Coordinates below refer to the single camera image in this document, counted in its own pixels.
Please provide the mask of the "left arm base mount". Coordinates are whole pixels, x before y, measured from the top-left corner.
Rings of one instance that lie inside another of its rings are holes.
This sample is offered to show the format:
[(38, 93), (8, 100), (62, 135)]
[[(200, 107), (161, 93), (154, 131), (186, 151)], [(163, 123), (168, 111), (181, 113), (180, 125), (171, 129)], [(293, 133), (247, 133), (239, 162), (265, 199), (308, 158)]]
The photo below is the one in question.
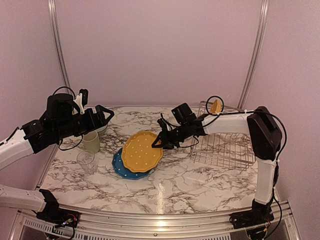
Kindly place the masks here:
[(68, 209), (54, 209), (48, 211), (37, 212), (36, 217), (49, 223), (55, 224), (56, 228), (78, 226), (80, 213), (78, 211)]

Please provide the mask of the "right aluminium frame post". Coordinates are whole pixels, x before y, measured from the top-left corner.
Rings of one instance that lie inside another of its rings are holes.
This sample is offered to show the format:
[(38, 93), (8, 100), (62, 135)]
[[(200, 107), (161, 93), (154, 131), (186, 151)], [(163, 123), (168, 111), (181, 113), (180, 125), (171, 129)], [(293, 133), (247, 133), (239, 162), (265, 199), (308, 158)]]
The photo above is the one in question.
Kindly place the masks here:
[(248, 67), (247, 73), (246, 73), (244, 85), (243, 85), (241, 95), (240, 95), (240, 98), (239, 98), (239, 101), (237, 104), (238, 109), (244, 108), (247, 97), (249, 95), (250, 87), (251, 87), (253, 79), (254, 79), (254, 74), (255, 74), (256, 67), (257, 67), (257, 62), (259, 59), (259, 55), (260, 55), (260, 52), (262, 49), (264, 36), (265, 36), (265, 32), (266, 32), (269, 5), (270, 5), (269, 0), (262, 0), (261, 1), (256, 36), (255, 36), (255, 40), (254, 40), (251, 59), (249, 62), (249, 67)]

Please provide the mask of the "blue polka dot plate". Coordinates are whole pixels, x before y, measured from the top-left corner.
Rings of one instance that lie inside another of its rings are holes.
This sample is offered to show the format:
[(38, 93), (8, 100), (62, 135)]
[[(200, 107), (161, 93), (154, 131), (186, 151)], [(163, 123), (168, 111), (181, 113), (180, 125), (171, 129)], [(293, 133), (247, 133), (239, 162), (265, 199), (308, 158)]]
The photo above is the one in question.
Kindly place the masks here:
[(111, 161), (113, 169), (116, 174), (118, 174), (119, 176), (121, 176), (122, 178), (127, 179), (127, 180), (138, 180), (138, 179), (144, 178), (149, 175), (151, 170), (146, 171), (146, 172), (132, 172), (131, 170), (126, 168), (124, 166), (124, 162), (122, 159), (122, 151), (123, 151), (123, 148), (120, 148), (113, 155), (113, 158)]

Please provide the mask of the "pale green mug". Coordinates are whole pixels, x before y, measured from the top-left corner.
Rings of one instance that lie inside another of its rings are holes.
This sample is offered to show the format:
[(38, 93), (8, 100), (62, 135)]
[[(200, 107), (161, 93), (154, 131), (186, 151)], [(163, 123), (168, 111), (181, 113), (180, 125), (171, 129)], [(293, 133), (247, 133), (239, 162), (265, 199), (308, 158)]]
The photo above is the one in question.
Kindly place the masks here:
[(89, 150), (94, 154), (100, 151), (100, 139), (97, 131), (91, 131), (83, 135), (82, 141), (78, 146), (79, 149)]

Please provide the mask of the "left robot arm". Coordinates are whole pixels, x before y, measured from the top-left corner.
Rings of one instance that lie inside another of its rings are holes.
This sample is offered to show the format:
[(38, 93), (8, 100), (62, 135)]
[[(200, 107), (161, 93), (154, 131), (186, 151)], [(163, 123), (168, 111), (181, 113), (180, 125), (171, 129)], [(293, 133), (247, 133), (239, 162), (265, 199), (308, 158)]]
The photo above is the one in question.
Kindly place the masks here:
[[(0, 142), (0, 168), (3, 170), (15, 162), (35, 155), (51, 145), (60, 145), (69, 137), (84, 137), (106, 126), (115, 113), (102, 105), (85, 108), (88, 91), (81, 89), (78, 95), (53, 93), (39, 119), (32, 120)], [(53, 223), (63, 219), (59, 203), (48, 190), (27, 190), (0, 184), (2, 207), (43, 212)]]

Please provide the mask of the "front aluminium rail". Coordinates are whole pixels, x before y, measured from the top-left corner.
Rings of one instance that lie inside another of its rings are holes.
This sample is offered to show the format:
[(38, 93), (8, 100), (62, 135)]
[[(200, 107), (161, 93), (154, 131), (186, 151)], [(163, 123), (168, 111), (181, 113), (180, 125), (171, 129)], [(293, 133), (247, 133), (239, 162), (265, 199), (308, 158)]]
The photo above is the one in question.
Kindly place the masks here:
[(250, 228), (235, 229), (230, 222), (236, 210), (205, 213), (147, 214), (121, 213), (63, 205), (79, 212), (75, 229), (54, 229), (54, 224), (37, 219), (28, 210), (19, 210), (9, 235), (11, 240), (59, 240), (71, 236), (76, 240), (246, 240)]

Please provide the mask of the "white green bowl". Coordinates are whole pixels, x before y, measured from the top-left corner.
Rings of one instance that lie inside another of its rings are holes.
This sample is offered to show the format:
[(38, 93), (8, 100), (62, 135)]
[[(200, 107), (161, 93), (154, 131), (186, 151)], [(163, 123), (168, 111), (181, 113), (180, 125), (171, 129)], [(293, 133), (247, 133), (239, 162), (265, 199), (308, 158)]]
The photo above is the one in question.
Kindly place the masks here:
[(108, 128), (108, 124), (106, 124), (105, 126), (102, 126), (102, 127), (98, 128), (98, 129), (96, 130), (98, 136), (99, 136), (99, 137), (102, 137), (102, 136), (106, 133), (107, 128)]

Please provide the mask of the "yellow plate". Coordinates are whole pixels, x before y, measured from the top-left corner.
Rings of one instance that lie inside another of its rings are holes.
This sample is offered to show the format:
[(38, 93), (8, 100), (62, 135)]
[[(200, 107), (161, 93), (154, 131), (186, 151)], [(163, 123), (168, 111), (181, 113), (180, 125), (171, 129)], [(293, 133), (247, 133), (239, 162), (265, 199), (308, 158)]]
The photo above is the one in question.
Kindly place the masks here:
[(122, 148), (124, 167), (133, 173), (145, 173), (155, 168), (163, 157), (162, 148), (153, 148), (157, 134), (140, 131), (131, 136)]
[(217, 99), (212, 103), (209, 113), (215, 115), (215, 114), (221, 113), (222, 111), (223, 111), (222, 102), (221, 100)]

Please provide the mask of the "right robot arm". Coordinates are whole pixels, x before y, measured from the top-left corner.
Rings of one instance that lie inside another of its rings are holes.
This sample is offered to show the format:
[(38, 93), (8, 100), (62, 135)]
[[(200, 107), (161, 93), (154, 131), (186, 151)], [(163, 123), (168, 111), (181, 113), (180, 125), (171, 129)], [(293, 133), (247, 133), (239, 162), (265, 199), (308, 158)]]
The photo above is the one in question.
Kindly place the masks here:
[(279, 154), (283, 151), (287, 133), (279, 127), (281, 121), (265, 106), (255, 110), (238, 112), (205, 113), (200, 116), (187, 103), (172, 109), (178, 125), (172, 125), (163, 117), (158, 119), (160, 133), (152, 143), (152, 148), (171, 150), (190, 137), (214, 134), (241, 134), (249, 137), (257, 160), (257, 189), (252, 201), (252, 209), (247, 219), (258, 224), (268, 213), (274, 200), (274, 187), (279, 175)]

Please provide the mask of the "clear drinking glass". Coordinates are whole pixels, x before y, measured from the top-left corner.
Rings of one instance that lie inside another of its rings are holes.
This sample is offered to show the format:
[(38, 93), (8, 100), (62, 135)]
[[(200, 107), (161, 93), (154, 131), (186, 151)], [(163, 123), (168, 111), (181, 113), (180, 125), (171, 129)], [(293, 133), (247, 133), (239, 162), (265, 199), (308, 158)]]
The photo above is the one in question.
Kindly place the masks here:
[(77, 163), (81, 166), (85, 173), (94, 175), (97, 172), (98, 166), (95, 159), (95, 154), (90, 150), (81, 151), (76, 157)]

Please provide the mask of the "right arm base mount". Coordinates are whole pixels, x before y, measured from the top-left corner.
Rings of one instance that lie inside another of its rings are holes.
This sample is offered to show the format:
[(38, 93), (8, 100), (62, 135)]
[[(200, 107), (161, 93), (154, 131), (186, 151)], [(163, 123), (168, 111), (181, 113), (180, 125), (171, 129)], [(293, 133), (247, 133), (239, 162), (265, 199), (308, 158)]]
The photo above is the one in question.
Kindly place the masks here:
[(232, 213), (229, 222), (233, 225), (234, 229), (241, 229), (269, 223), (274, 219), (272, 211), (262, 213), (259, 210), (247, 210)]

